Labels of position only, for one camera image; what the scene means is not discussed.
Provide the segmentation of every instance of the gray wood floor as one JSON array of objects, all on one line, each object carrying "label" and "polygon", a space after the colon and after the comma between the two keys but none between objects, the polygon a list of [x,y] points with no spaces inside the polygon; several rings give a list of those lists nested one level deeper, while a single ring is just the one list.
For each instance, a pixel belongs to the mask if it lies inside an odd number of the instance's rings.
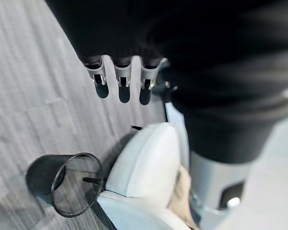
[{"label": "gray wood floor", "polygon": [[102,100],[43,0],[0,0],[0,230],[111,229],[100,207],[63,218],[31,197],[24,181],[45,153],[90,152],[109,172],[131,125],[165,120],[157,98],[148,106],[138,101],[139,58],[128,104],[119,102],[104,58],[110,96]]}]

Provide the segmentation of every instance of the small light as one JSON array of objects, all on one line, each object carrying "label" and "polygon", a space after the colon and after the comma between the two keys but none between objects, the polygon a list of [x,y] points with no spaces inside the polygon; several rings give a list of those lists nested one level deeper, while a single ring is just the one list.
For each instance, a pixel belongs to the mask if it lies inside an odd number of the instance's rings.
[{"label": "small light", "polygon": [[240,199],[238,197],[234,197],[227,202],[227,207],[235,207],[240,204]]}]

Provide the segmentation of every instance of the wooden floor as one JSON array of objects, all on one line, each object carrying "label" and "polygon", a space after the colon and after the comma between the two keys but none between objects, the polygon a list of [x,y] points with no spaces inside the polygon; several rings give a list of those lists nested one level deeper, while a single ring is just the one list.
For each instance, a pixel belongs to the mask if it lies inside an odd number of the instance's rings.
[{"label": "wooden floor", "polygon": [[63,218],[31,197],[24,181],[30,163],[46,153],[90,152],[109,172],[131,125],[165,120],[157,98],[139,103],[139,58],[127,104],[119,101],[113,65],[104,58],[110,95],[99,99],[47,5],[0,0],[0,230],[111,229],[100,207]]}]

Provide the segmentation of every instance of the black trash can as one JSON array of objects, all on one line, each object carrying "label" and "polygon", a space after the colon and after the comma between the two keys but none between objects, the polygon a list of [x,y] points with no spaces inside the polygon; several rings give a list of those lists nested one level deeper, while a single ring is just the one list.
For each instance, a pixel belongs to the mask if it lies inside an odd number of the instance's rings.
[{"label": "black trash can", "polygon": [[44,155],[27,170],[30,192],[64,217],[76,217],[91,207],[104,181],[100,161],[90,153]]}]

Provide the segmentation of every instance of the black fabric sleeve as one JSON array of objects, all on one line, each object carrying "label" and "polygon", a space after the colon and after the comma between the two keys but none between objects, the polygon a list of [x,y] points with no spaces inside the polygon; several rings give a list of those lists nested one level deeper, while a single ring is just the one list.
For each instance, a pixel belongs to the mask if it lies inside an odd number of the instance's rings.
[{"label": "black fabric sleeve", "polygon": [[288,116],[288,1],[46,0],[79,59],[167,58],[192,150],[245,163]]}]

